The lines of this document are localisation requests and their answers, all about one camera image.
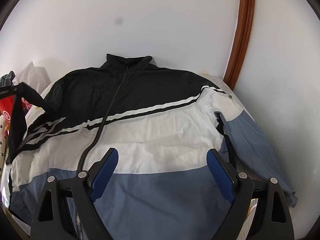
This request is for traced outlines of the black white blue jacket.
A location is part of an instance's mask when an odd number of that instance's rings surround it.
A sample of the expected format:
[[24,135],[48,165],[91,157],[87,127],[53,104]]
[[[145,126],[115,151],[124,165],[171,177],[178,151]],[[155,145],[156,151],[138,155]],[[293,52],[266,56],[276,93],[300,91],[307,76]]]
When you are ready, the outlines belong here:
[[49,176],[73,178],[109,148],[119,161],[95,207],[114,239],[212,238],[230,207],[207,166],[212,148],[240,171],[277,178],[297,204],[259,126],[195,73],[108,55],[57,80],[44,100],[55,112],[27,126],[11,164],[9,210],[26,224]]

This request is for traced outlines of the red gift bag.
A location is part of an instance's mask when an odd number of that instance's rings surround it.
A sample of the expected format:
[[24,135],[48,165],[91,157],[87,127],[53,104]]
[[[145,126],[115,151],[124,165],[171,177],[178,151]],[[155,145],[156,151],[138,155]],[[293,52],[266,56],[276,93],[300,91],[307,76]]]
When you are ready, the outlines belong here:
[[[21,99],[24,115],[31,109],[32,104],[26,101],[24,98]],[[15,96],[9,96],[0,100],[1,115],[3,115],[8,122],[11,120],[12,109],[15,103]]]

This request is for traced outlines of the dark patterned cloth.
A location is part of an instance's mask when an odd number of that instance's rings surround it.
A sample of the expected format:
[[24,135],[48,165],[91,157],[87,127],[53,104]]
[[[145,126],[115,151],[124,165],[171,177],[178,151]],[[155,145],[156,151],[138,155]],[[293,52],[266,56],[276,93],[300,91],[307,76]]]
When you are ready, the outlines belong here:
[[10,71],[8,74],[3,75],[0,78],[0,87],[7,87],[13,85],[13,79],[15,78],[15,73]]

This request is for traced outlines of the white plastic bag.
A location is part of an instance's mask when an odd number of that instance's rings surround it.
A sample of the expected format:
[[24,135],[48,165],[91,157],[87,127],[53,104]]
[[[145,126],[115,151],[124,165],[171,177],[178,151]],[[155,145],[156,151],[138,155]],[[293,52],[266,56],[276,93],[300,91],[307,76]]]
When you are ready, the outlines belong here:
[[33,62],[30,62],[13,79],[13,84],[26,83],[31,88],[41,94],[50,84],[51,80],[44,67],[35,67]]

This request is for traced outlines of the brown wooden door frame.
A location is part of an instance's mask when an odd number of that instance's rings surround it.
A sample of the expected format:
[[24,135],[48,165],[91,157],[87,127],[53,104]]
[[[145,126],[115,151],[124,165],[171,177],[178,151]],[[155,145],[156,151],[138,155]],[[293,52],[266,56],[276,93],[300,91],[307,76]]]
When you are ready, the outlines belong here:
[[239,0],[238,18],[224,83],[234,89],[246,56],[253,25],[255,0]]

